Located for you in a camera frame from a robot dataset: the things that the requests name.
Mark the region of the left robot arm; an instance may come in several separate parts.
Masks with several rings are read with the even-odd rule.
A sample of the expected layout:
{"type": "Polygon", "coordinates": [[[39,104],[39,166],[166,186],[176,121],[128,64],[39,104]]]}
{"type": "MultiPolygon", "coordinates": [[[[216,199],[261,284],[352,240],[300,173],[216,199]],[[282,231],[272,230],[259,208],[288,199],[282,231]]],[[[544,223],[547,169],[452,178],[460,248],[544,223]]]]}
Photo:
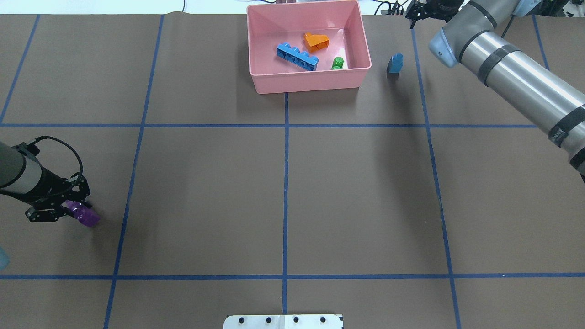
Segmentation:
{"type": "Polygon", "coordinates": [[[90,186],[84,175],[84,165],[77,151],[64,141],[50,136],[37,137],[15,146],[1,144],[1,194],[30,206],[25,216],[32,223],[53,223],[63,217],[77,219],[86,227],[94,227],[100,216],[87,201],[90,186]],[[37,156],[37,144],[53,140],[71,152],[79,170],[70,178],[63,178],[48,170],[37,156]]]}

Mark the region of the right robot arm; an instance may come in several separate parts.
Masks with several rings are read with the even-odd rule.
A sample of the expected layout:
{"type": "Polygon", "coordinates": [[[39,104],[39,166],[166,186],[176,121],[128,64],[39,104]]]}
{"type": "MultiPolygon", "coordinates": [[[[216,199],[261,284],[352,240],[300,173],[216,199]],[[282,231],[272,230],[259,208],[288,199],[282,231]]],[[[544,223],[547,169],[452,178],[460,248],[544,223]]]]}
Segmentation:
{"type": "Polygon", "coordinates": [[[524,16],[538,4],[538,0],[414,0],[405,17],[412,26],[428,18],[445,21],[429,45],[435,58],[449,68],[464,65],[566,151],[570,166],[584,175],[584,94],[495,33],[506,19],[524,16]]]}

